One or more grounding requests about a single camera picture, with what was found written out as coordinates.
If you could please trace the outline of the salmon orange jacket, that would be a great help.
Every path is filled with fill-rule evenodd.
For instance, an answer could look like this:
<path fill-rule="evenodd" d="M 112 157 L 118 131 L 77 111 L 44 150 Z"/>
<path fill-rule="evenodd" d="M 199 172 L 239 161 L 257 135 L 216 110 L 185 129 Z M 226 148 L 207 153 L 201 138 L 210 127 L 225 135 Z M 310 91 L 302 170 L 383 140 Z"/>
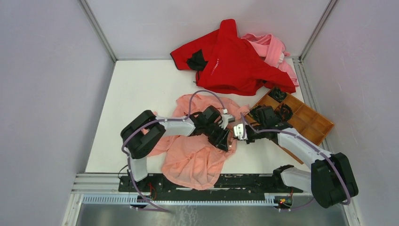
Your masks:
<path fill-rule="evenodd" d="M 186 94 L 179 97 L 176 103 L 174 117 L 186 115 L 189 109 L 193 113 L 202 112 L 211 105 L 219 111 L 226 107 L 228 113 L 237 120 L 241 119 L 242 114 L 249 112 L 249 105 L 239 105 L 227 97 L 217 99 L 212 95 Z M 230 139 L 229 142 L 231 146 L 225 152 L 211 145 L 205 135 L 168 136 L 158 142 L 149 157 L 164 153 L 161 172 L 169 181 L 180 186 L 205 190 L 214 186 L 225 161 L 236 153 L 237 141 Z"/>

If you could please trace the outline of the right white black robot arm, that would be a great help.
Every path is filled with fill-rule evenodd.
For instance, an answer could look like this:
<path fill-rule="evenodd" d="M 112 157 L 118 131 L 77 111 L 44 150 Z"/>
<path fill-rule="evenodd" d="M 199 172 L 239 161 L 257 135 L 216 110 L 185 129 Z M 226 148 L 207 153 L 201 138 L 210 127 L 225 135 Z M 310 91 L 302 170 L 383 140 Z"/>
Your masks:
<path fill-rule="evenodd" d="M 272 187 L 284 192 L 289 187 L 311 193 L 323 208 L 336 204 L 349 205 L 359 189 L 350 161 L 343 153 L 331 153 L 302 136 L 281 113 L 271 106 L 261 106 L 250 112 L 255 122 L 245 118 L 233 128 L 237 140 L 247 144 L 266 138 L 298 157 L 309 171 L 286 165 L 274 170 Z"/>

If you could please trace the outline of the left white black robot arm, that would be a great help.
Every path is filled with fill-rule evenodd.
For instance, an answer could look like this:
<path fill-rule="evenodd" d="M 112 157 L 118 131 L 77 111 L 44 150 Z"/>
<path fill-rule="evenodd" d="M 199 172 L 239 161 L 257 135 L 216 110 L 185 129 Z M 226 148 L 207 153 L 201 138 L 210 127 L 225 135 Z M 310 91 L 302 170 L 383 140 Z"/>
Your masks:
<path fill-rule="evenodd" d="M 150 110 L 143 111 L 120 133 L 123 141 L 121 149 L 128 158 L 131 187 L 138 192 L 147 188 L 147 156 L 161 138 L 205 135 L 211 145 L 227 151 L 228 125 L 234 121 L 235 117 L 227 109 L 219 111 L 212 105 L 202 112 L 172 118 L 156 116 Z"/>

